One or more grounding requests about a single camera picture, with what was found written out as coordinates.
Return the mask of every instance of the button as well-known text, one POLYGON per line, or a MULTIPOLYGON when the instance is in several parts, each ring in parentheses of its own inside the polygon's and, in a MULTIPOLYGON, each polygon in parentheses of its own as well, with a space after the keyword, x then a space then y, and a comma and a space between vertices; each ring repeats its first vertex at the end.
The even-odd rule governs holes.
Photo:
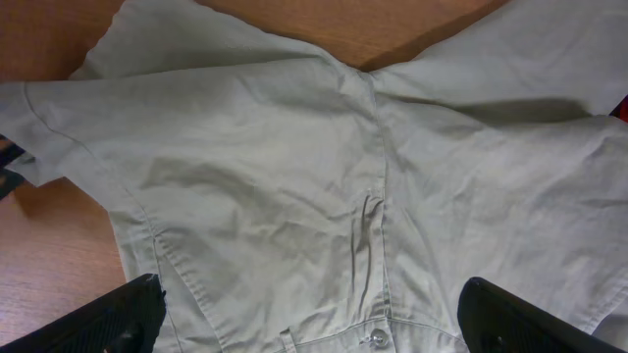
POLYGON ((370 338, 371 344, 378 348, 384 348, 389 344, 389 336, 379 328, 373 329, 370 338))

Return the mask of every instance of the wooden table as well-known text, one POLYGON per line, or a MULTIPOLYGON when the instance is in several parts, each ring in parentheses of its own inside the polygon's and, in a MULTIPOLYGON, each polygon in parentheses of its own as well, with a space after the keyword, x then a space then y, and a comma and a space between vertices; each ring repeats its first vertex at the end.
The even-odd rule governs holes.
MULTIPOLYGON (((364 71, 412 59, 503 2, 201 1, 266 31, 317 44, 364 71)), ((0 81, 66 78, 121 4, 0 0, 0 81)), ((23 186, 0 202, 0 345, 124 280, 106 212, 66 179, 23 186)))

